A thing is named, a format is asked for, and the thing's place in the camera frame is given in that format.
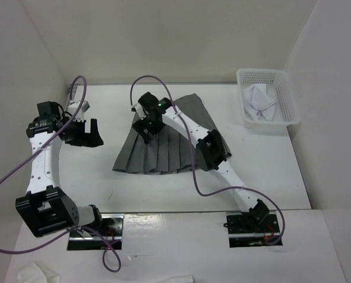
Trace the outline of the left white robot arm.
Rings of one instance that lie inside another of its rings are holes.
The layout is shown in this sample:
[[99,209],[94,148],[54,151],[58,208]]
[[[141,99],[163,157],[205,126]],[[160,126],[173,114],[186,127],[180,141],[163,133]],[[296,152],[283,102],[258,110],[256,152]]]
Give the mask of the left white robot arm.
[[27,136],[36,157],[26,194],[16,199],[15,207],[37,238],[76,226],[83,226],[93,236],[104,230],[99,209],[95,205],[77,206],[61,189],[59,178],[63,144],[81,147],[104,144],[96,119],[90,121],[90,132],[85,131],[84,113],[89,107],[86,101],[73,101],[64,111],[53,101],[39,103],[39,115],[28,125]]

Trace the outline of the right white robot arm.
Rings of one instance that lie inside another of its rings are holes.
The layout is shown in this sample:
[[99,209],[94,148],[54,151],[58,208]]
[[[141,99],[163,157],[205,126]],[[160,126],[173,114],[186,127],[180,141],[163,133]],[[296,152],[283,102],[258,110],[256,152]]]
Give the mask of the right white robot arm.
[[[173,101],[168,98],[159,100],[150,92],[142,95],[138,102],[131,106],[131,111],[139,117],[132,128],[146,143],[165,126],[174,129],[188,140],[194,185],[200,196],[208,197],[228,191],[243,214],[244,227],[257,232],[266,224],[269,208],[256,197],[257,193],[254,190],[244,186],[233,170],[228,161],[223,138],[217,130],[202,127],[185,115]],[[211,173],[226,187],[215,192],[201,192],[197,184],[196,168]]]

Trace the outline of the grey pleated skirt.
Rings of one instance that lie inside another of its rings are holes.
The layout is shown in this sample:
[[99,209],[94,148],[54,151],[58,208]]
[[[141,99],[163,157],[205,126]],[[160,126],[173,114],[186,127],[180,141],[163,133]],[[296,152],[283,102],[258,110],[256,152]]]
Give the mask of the grey pleated skirt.
[[[182,96],[175,100],[176,106],[207,130],[217,129],[205,108],[202,99],[196,94]],[[113,166],[113,171],[129,174],[169,174],[191,170],[191,154],[188,140],[176,130],[165,126],[158,134],[148,135],[150,142],[130,129],[126,141]]]

